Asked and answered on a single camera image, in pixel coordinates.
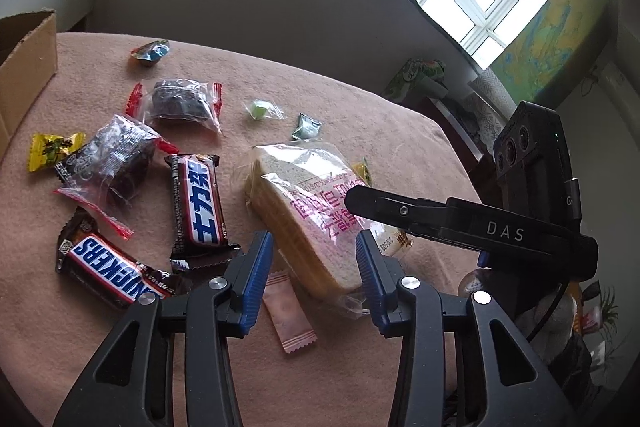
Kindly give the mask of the blue jelly cup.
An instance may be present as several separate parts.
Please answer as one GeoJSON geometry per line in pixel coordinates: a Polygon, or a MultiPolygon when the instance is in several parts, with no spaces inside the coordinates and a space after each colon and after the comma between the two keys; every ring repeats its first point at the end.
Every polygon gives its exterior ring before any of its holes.
{"type": "Polygon", "coordinates": [[[170,42],[167,39],[158,39],[134,48],[130,52],[130,58],[139,65],[151,67],[167,56],[169,52],[170,42]]]}

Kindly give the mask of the colourful wall painting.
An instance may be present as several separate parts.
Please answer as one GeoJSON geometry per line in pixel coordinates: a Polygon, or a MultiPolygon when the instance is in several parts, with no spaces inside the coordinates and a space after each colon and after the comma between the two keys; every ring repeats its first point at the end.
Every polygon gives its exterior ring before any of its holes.
{"type": "Polygon", "coordinates": [[[491,66],[514,103],[555,106],[608,40],[608,0],[547,0],[491,66]]]}

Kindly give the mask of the Snickers bar Chinese label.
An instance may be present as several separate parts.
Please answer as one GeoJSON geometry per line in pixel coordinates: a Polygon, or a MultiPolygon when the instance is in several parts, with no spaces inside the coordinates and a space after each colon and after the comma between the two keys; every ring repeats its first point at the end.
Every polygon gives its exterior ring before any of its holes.
{"type": "Polygon", "coordinates": [[[171,269],[179,274],[226,265],[240,250],[228,239],[217,183],[217,155],[172,154],[170,169],[175,242],[171,269]]]}

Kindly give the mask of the clear green candy wrapper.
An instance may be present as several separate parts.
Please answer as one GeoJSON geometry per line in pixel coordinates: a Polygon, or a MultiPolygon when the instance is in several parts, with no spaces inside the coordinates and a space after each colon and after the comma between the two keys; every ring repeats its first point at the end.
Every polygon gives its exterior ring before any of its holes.
{"type": "Polygon", "coordinates": [[[277,104],[266,100],[259,100],[259,98],[254,98],[254,100],[245,103],[244,107],[248,115],[256,121],[264,119],[283,120],[285,118],[283,110],[280,109],[277,104]]]}

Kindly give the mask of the clear red dark snack bag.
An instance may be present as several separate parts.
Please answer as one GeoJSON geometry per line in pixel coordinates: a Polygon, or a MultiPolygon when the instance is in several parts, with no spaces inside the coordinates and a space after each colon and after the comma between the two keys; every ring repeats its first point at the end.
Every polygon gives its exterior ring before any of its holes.
{"type": "Polygon", "coordinates": [[[151,126],[157,120],[195,122],[220,133],[222,84],[191,79],[138,82],[126,103],[125,114],[151,126]]]}

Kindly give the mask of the brown cardboard box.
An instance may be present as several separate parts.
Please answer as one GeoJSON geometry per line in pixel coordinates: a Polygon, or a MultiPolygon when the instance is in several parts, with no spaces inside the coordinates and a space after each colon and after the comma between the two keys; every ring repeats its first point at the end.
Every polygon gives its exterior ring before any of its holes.
{"type": "Polygon", "coordinates": [[[55,10],[1,19],[1,156],[22,120],[58,72],[55,10]]]}

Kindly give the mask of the packaged sliced bread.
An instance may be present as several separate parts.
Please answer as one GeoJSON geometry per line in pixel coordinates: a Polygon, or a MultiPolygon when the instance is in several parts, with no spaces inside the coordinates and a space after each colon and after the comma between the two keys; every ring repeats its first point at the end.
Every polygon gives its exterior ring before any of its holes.
{"type": "Polygon", "coordinates": [[[257,145],[239,182],[299,285],[353,319],[366,315],[356,236],[370,231],[381,253],[392,257],[405,254],[411,242],[398,228],[348,211],[348,190],[364,181],[342,153],[314,140],[257,145]]]}

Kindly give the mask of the Snickers bar English label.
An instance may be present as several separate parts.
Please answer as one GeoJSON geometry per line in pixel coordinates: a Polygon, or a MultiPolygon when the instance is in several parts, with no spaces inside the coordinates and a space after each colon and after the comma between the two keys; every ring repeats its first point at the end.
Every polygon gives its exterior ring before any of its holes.
{"type": "Polygon", "coordinates": [[[164,299],[190,289],[180,275],[155,269],[119,249],[100,233],[96,219],[80,207],[58,234],[55,271],[119,309],[128,308],[145,293],[164,299]]]}

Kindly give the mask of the yellow wrapped candy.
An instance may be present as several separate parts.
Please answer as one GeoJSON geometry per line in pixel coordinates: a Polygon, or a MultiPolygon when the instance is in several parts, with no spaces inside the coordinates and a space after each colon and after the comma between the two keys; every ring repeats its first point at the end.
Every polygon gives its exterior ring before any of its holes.
{"type": "Polygon", "coordinates": [[[37,172],[53,167],[57,162],[79,150],[85,141],[84,132],[76,132],[67,138],[63,135],[35,133],[30,142],[27,171],[37,172]]]}

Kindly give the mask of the pink candy sachet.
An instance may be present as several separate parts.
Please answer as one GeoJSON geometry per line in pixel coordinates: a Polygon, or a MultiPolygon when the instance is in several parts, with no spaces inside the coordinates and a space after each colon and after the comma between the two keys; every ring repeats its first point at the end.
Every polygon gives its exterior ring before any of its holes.
{"type": "Polygon", "coordinates": [[[287,355],[317,341],[317,334],[298,301],[288,272],[268,275],[262,302],[287,355]]]}

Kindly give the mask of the green white candy packet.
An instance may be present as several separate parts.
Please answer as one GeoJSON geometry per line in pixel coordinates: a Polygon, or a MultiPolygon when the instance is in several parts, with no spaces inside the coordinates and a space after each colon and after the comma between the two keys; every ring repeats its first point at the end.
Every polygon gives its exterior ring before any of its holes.
{"type": "Polygon", "coordinates": [[[294,141],[306,141],[317,139],[322,122],[310,117],[307,114],[300,113],[297,119],[297,127],[292,133],[294,141]]]}

